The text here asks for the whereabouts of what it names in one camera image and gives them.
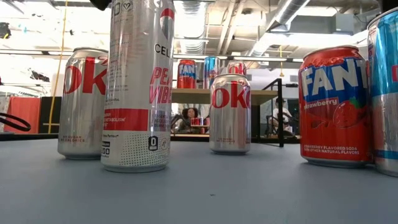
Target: table surface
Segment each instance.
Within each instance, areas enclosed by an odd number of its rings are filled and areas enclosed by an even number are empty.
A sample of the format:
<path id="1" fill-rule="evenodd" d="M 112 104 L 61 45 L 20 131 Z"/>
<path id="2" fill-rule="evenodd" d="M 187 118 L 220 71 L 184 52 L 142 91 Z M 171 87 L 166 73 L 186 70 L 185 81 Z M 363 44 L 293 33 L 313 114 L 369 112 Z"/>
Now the table surface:
<path id="1" fill-rule="evenodd" d="M 0 223 L 398 223 L 398 179 L 307 164 L 299 145 L 220 156 L 173 142 L 166 170 L 68 161 L 57 140 L 0 142 Z"/>

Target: red can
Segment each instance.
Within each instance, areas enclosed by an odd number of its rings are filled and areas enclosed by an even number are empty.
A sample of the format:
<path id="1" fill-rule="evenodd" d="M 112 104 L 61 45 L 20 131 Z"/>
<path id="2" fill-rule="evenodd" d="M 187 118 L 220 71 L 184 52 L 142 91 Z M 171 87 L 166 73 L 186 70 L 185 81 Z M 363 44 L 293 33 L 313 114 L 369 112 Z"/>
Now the red can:
<path id="1" fill-rule="evenodd" d="M 298 75 L 302 157 L 323 166 L 368 163 L 368 81 L 358 48 L 314 51 L 305 56 Z"/>
<path id="2" fill-rule="evenodd" d="M 197 87 L 197 66 L 194 60 L 181 60 L 178 65 L 177 88 Z"/>
<path id="3" fill-rule="evenodd" d="M 229 74 L 246 75 L 246 65 L 243 61 L 230 61 L 227 70 Z"/>

